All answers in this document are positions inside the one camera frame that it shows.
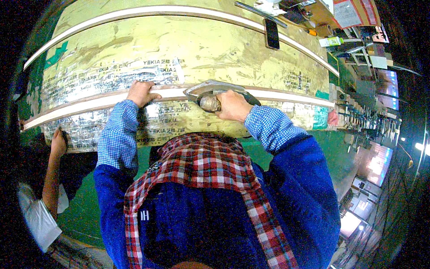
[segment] curved wooden trim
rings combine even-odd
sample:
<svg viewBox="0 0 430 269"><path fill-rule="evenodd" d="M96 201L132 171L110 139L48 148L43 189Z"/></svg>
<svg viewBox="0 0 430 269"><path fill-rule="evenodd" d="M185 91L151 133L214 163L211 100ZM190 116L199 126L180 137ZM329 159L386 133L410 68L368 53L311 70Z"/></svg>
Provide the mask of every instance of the curved wooden trim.
<svg viewBox="0 0 430 269"><path fill-rule="evenodd" d="M195 84L176 84L152 86L150 93L158 93L162 99L155 102L187 100L183 91ZM245 89L259 100L273 100L281 102L298 102L301 104L319 105L333 108L334 103L318 97L310 97L303 94L287 93L282 90L244 86ZM60 118L77 115L85 112L95 111L104 108L114 107L116 103L124 100L127 97L128 90L118 90L109 93L89 96L78 99L70 103L65 103L44 111L31 117L24 123L24 129L27 130L37 127L43 123L54 121Z"/></svg>
<svg viewBox="0 0 430 269"><path fill-rule="evenodd" d="M47 51L48 49L52 48L59 42L63 41L64 39L71 37L72 35L79 33L81 31L84 31L86 29L89 29L91 27L101 25L108 22L113 22L120 19L127 19L127 18L133 18L133 17L140 17L140 16L154 16L154 15L178 15L178 16L192 16L192 17L199 17L199 18L206 18L206 19L213 19L218 20L222 22L228 22L231 24L243 26L255 31L258 31L260 33L265 33L264 26L251 21L249 19L246 19L244 17L232 15L229 13L221 12L218 10L213 9L205 9L200 7L194 7L194 6L143 6L143 7L136 7L136 8L130 8L130 9L123 9L123 10L117 10L113 11L92 19L89 19L85 22L81 22L78 25L75 25L66 31L62 32L61 34L57 35L56 37L52 38L50 41L48 41L45 45L43 45L40 49L38 49L24 64L24 70L27 69L27 67L42 53ZM318 55L310 51L305 46L297 43L296 41L292 40L291 38L287 37L286 35L283 35L279 33L279 40L289 46L292 46L293 48L299 50L300 52L304 53L305 55L311 57L318 63L322 64L326 69L334 73L337 77L339 77L339 72L334 69L329 63L325 62L323 59L321 59Z"/></svg>

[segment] plaid scarf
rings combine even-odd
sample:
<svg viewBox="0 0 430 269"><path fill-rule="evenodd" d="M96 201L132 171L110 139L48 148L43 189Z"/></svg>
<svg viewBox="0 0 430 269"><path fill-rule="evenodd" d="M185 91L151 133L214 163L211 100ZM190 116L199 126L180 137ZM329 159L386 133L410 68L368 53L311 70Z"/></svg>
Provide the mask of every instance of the plaid scarf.
<svg viewBox="0 0 430 269"><path fill-rule="evenodd" d="M142 267L138 210L149 191L163 182L239 192L269 268L298 268L254 173L251 158L243 152L237 139L212 133L189 133L171 139L158 152L162 158L128 188L124 197L126 245L131 268Z"/></svg>

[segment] white edge strip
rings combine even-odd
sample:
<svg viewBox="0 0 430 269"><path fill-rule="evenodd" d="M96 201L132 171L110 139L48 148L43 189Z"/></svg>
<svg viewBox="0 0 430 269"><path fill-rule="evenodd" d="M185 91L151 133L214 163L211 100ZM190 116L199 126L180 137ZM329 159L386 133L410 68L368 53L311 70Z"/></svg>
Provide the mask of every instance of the white edge strip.
<svg viewBox="0 0 430 269"><path fill-rule="evenodd" d="M163 98L185 97L183 93L185 89L186 88L153 90L153 91L150 91L150 93L158 93ZM335 104L332 102L316 99L308 96L300 96L300 95L295 95L291 93L268 92L263 90L251 90L251 89L246 89L246 90L257 99L270 97L273 99L285 100L285 102L302 102L302 103L311 103L313 105L321 105L321 106L331 107L331 108L335 107ZM24 130L43 124L45 122L49 122L63 115L68 115L68 114L76 115L76 114L79 114L81 111L84 111L87 109L110 106L110 105L113 106L116 103L124 100L127 97L127 94L128 93L120 93L116 95L105 96L105 97L84 101L81 103L77 103L74 105L57 109L55 111L52 111L48 114L45 114L43 116L40 116L28 122L27 124L24 125Z"/></svg>
<svg viewBox="0 0 430 269"><path fill-rule="evenodd" d="M131 9L123 9L123 10L110 12L110 13L89 19L88 21L85 21L85 22L82 22L78 25L75 25L75 26L67 29L66 31L62 32L61 34L57 35L56 37L54 37L53 39L48 41L45 45L43 45L40 49L38 49L25 62L24 70L27 69L27 67L42 53L44 53L48 49L52 48L53 46L55 46L57 43L61 42L62 40L72 36L74 33L86 30L92 26L97 26L97 25L100 25L100 24L103 24L106 22L111 22L111 21L116 20L118 18L120 18L120 19L131 18L134 16L143 15L143 14L148 13L148 12L169 12L172 15L174 15L175 13L187 12L187 13L194 13L195 16L197 16L197 17L199 17L199 14L205 14L205 15L218 17L221 19L228 19L231 21L236 21L236 22L248 25L250 27L260 29L261 31L264 32L264 26L263 25L256 23L256 22L253 22L251 20L241 18L241 17L235 16L232 14L227 14L227 13L224 13L221 11L204 9L204 8L193 7L193 6L143 6L143 7L136 7L136 8L131 8ZM308 48L295 42L294 40L292 40L291 38L289 38L283 34L279 34L279 38L281 40L284 40L285 43L291 44L292 46L295 46L296 48L301 49L302 51L305 52L305 54L307 53L308 56L311 56L312 58L314 58L316 61L318 61L320 64L322 64L325 68L327 68L329 71L333 72L336 76L339 77L339 72L336 69L334 69L330 64L325 62L323 59L321 59L318 55L316 55L315 53L310 51Z"/></svg>

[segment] shirt sleeve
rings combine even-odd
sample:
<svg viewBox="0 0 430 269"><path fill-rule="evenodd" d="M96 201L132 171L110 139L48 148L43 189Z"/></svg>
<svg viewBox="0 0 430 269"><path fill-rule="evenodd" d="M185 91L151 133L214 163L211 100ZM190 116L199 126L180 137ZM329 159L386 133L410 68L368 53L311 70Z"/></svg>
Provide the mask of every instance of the shirt sleeve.
<svg viewBox="0 0 430 269"><path fill-rule="evenodd" d="M245 119L249 133L263 144L268 152L276 152L288 140L308 133L297 126L282 111L255 105Z"/></svg>
<svg viewBox="0 0 430 269"><path fill-rule="evenodd" d="M27 189L20 184L18 200L34 240L45 253L62 231L46 208L45 203L42 200L33 200Z"/></svg>
<svg viewBox="0 0 430 269"><path fill-rule="evenodd" d="M138 107L132 100L117 103L98 141L97 166L106 164L135 175L138 169L136 130Z"/></svg>

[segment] person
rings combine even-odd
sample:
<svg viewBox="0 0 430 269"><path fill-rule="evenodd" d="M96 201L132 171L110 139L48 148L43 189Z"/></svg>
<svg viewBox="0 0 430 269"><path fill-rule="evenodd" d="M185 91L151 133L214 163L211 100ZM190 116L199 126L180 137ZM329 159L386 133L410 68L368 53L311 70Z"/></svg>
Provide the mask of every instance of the person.
<svg viewBox="0 0 430 269"><path fill-rule="evenodd" d="M45 253L62 233L57 215L69 207L82 179L94 170L97 153L64 154L67 135L59 127L52 136L51 149L43 133L36 135L30 146L19 149L17 167L18 202L26 224Z"/></svg>
<svg viewBox="0 0 430 269"><path fill-rule="evenodd" d="M106 251L117 268L326 268L340 231L336 194L315 139L280 110L217 95L220 119L245 124L273 154L268 171L237 139L170 139L136 181L137 113L152 82L133 81L98 143L94 171Z"/></svg>

